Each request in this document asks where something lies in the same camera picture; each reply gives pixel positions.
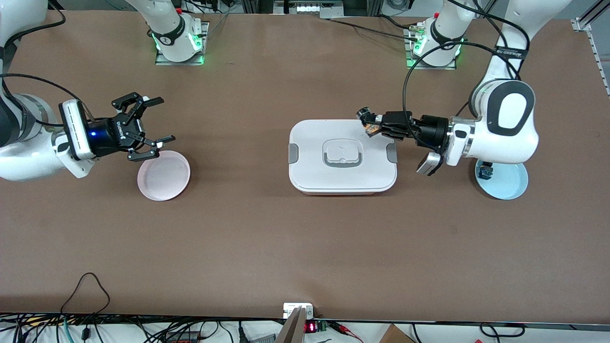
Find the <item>aluminium frame with white label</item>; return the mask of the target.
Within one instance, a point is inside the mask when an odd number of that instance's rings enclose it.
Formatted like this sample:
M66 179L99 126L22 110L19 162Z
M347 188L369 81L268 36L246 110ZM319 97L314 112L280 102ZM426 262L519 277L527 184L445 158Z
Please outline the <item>aluminium frame with white label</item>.
M272 13L332 19L344 17L345 10L342 0L274 0Z

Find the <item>white lunch box grey clips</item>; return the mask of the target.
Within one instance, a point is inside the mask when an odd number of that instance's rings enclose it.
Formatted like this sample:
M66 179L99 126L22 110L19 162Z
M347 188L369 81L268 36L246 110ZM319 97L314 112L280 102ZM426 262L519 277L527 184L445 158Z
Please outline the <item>white lunch box grey clips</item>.
M303 120L290 132L288 176L309 195L385 192L398 178L396 145L359 120Z

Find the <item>brown cardboard box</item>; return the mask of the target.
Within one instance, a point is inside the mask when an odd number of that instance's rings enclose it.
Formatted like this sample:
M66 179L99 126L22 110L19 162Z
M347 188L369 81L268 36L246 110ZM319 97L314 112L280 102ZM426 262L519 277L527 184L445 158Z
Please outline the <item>brown cardboard box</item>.
M405 334L398 326L390 324L384 332L379 343L417 343L408 334Z

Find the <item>perforated metal strip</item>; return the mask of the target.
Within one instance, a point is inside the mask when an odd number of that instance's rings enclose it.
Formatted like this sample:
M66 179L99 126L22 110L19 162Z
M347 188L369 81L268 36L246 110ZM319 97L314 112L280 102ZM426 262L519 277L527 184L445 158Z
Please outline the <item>perforated metal strip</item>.
M589 39L590 47L592 48L593 58L595 59L597 68L600 72L604 91L607 93L607 96L610 99L610 86L608 85L608 80L606 78L606 74L603 69L603 64L601 62L600 55L597 50L597 46L595 45L595 41L593 39L592 31L587 32L587 37Z

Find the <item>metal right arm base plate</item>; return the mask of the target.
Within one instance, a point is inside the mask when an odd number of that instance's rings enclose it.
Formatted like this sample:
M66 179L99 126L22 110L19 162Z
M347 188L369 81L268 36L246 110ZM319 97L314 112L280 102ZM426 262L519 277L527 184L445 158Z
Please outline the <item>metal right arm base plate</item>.
M179 37L180 48L179 54L170 52L171 57L181 57L180 61L169 59L167 57L167 46L155 40L157 54L155 56L155 65L159 66L201 66L205 62L205 50L208 37L209 22L201 22L195 19L195 24L190 26L189 33L183 33Z

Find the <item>orange black push-button switch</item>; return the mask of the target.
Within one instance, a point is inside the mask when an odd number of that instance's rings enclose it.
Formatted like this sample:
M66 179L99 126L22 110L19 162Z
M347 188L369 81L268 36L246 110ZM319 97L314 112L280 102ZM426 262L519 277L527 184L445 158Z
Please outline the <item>orange black push-button switch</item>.
M374 137L382 132L383 128L377 121L377 115L373 113L369 107L362 107L357 111L356 117L364 127L368 137Z

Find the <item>light blue round plate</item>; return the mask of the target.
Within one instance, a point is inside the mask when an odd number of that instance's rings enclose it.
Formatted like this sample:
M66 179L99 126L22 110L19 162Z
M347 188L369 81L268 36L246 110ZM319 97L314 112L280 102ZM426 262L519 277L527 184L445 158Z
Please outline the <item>light blue round plate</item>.
M475 180L479 188L488 196L500 200L513 200L521 197L528 187L529 176L523 163L494 164L494 174L490 180L477 177L479 165L484 161L478 160L475 165Z

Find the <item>grey metal bar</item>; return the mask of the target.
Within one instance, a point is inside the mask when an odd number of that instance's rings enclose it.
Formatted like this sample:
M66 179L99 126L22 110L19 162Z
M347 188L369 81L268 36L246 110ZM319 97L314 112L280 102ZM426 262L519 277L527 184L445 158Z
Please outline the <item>grey metal bar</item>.
M305 322L307 321L307 306L294 307L274 343L303 343Z

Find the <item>red clip lead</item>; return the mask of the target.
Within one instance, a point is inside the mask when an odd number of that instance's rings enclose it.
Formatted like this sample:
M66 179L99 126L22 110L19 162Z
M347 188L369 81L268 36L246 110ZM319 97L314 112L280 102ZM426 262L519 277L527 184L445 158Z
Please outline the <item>red clip lead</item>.
M326 323L327 323L327 326L329 326L329 328L331 328L332 330L334 330L342 335L353 337L354 339L358 340L360 343L364 343L364 341L362 341L362 339L360 339L359 336L354 334L346 326L341 325L338 322L334 322L334 321L327 321Z

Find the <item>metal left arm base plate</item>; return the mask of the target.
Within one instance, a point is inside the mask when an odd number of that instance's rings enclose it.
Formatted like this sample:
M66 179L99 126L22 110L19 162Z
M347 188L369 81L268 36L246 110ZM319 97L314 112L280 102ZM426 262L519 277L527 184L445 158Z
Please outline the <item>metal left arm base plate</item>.
M405 35L405 51L406 51L406 66L412 68L419 58L418 53L423 49L423 45L427 41L426 29L424 26L412 25L408 29L403 29ZM415 68L426 69L426 70L455 70L458 56L460 54L460 47L453 49L453 58L450 63L443 66L433 66L425 61L421 61Z

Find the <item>pink round plate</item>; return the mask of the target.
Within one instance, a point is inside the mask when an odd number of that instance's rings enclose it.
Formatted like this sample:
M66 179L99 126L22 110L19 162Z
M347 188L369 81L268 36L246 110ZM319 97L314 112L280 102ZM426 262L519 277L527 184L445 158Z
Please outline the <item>pink round plate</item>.
M155 159L144 161L137 174L140 193L153 201L168 201L178 197L189 185L189 161L176 151L161 151Z

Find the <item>aluminium profile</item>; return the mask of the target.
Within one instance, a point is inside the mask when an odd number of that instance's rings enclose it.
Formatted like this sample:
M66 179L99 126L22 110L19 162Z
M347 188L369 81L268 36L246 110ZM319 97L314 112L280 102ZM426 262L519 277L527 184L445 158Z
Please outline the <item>aluminium profile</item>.
M608 9L610 9L610 0L596 0L580 17L570 21L573 30L575 32L591 31L591 24Z

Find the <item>small white mount block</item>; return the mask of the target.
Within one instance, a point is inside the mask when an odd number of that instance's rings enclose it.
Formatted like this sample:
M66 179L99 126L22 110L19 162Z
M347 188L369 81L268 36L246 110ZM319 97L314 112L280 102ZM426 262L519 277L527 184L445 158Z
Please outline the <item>small white mount block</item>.
M306 310L306 319L312 320L315 314L315 307L311 303L284 303L283 304L283 319L288 319L292 311L296 308L303 307Z

